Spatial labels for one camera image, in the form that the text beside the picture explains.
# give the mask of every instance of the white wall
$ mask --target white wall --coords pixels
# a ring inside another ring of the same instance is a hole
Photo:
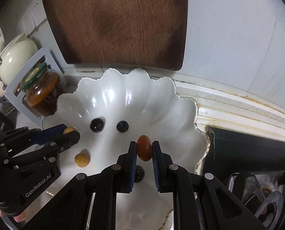
[[[6,43],[19,33],[18,21],[30,1],[9,0],[1,10]],[[39,47],[48,47],[66,72],[102,72],[111,66],[68,65],[48,21],[31,38]],[[183,67],[178,72],[156,73],[225,90],[285,112],[285,5],[281,0],[189,0]]]

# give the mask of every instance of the blueberry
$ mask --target blueberry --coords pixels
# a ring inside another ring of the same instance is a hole
[[[117,123],[117,131],[123,133],[126,132],[128,129],[129,129],[129,124],[126,121],[122,120],[119,123]]]
[[[101,132],[104,128],[104,121],[101,118],[95,118],[90,123],[90,129],[95,132]]]
[[[144,176],[145,176],[144,168],[139,165],[136,165],[134,183],[141,182]]]

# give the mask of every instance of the wood grain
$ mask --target wood grain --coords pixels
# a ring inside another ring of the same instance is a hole
[[[188,0],[43,0],[67,63],[179,70]]]

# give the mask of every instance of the kettle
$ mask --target kettle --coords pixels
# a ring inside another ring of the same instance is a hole
[[[36,43],[27,38],[26,33],[19,34],[0,53],[0,77],[5,85],[24,66],[24,64],[38,51]]]

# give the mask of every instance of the glass jar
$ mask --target glass jar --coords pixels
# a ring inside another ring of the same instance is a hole
[[[21,90],[26,94],[27,104],[44,117],[56,112],[58,97],[68,92],[59,74],[45,62],[26,74]]]

